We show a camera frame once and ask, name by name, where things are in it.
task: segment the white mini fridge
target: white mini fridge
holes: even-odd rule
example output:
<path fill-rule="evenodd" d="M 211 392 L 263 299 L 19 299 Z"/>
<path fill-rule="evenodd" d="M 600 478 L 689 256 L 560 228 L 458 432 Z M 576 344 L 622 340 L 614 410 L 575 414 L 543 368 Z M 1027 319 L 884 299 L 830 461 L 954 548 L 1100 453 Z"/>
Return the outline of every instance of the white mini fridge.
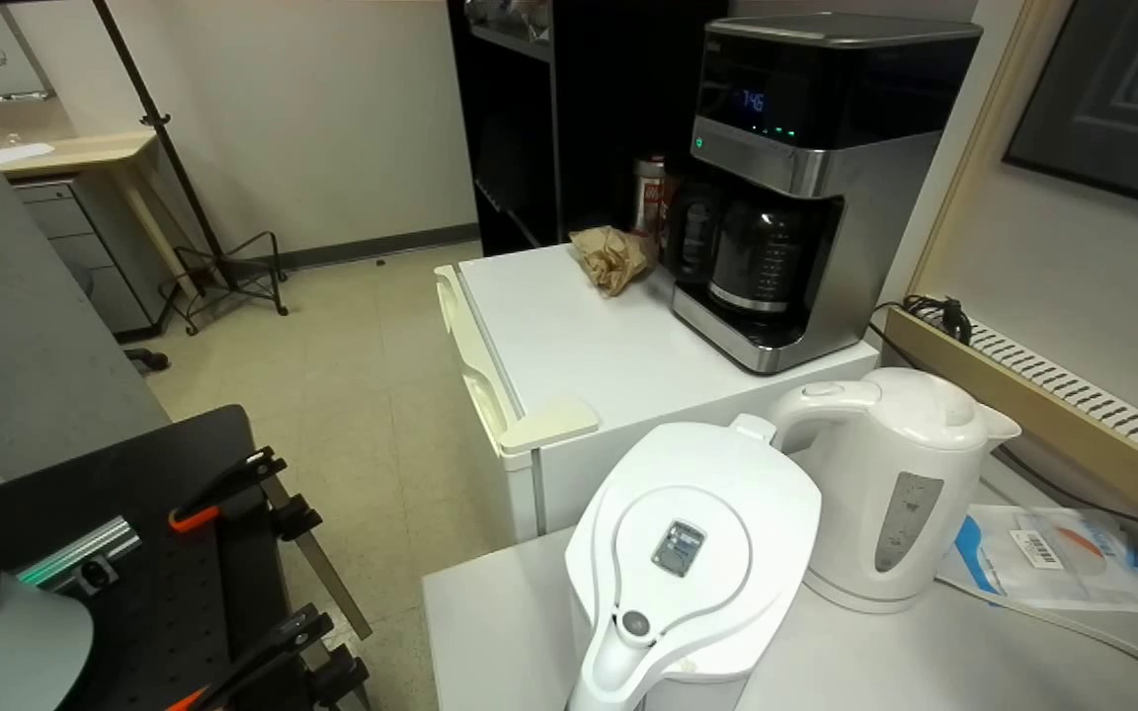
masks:
<path fill-rule="evenodd" d="M 878 368 L 878 352 L 854 344 L 783 376 L 746 376 L 668 313 L 664 272 L 605 295 L 570 244 L 443 265 L 437 278 L 498 478 L 498 539 L 512 542 L 575 526 L 655 423 L 730 423 L 803 382 Z"/>

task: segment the coffee maker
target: coffee maker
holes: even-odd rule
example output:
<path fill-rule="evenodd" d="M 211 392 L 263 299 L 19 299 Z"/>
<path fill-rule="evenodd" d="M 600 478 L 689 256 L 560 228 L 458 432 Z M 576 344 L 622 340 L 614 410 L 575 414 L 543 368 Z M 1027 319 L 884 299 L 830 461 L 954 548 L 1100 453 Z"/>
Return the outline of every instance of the coffee maker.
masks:
<path fill-rule="evenodd" d="M 850 11 L 707 23 L 674 313 L 757 376 L 858 344 L 977 40 Z"/>

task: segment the gray floor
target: gray floor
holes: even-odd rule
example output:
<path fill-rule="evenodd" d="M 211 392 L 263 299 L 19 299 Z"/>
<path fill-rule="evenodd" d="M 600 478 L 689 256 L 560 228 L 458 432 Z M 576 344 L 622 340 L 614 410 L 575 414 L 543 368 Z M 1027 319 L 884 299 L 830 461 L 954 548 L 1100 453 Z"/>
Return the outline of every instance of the gray floor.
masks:
<path fill-rule="evenodd" d="M 418 576 L 498 544 L 430 278 L 476 255 L 437 244 L 301 268 L 285 285 L 292 317 L 250 305 L 203 336 L 149 340 L 176 360 L 148 380 L 172 421 L 243 403 L 259 442 L 285 453 L 290 492 L 326 514 L 319 542 L 377 627 L 363 644 L 333 642 L 368 660 L 380 711 L 437 709 Z M 285 576 L 297 606 L 333 609 L 297 548 Z"/>

